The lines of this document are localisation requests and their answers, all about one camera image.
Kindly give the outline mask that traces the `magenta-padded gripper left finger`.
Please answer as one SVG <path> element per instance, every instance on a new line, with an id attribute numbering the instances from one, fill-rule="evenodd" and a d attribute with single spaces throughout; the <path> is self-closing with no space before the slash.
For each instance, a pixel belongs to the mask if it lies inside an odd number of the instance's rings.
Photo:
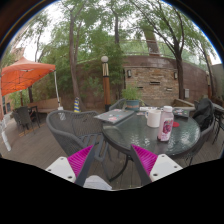
<path id="1" fill-rule="evenodd" d="M 83 186 L 94 159 L 94 155 L 95 151 L 93 146 L 90 145 L 68 158 L 59 157 L 46 168 L 46 171 L 75 183 L 78 186 Z"/>

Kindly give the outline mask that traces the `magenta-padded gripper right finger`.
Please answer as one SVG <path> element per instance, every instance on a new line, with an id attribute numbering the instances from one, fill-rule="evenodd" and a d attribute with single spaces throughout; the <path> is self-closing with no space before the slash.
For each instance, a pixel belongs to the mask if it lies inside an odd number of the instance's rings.
<path id="1" fill-rule="evenodd" d="M 130 152 L 143 186 L 182 169 L 166 154 L 156 155 L 136 145 L 131 145 Z"/>

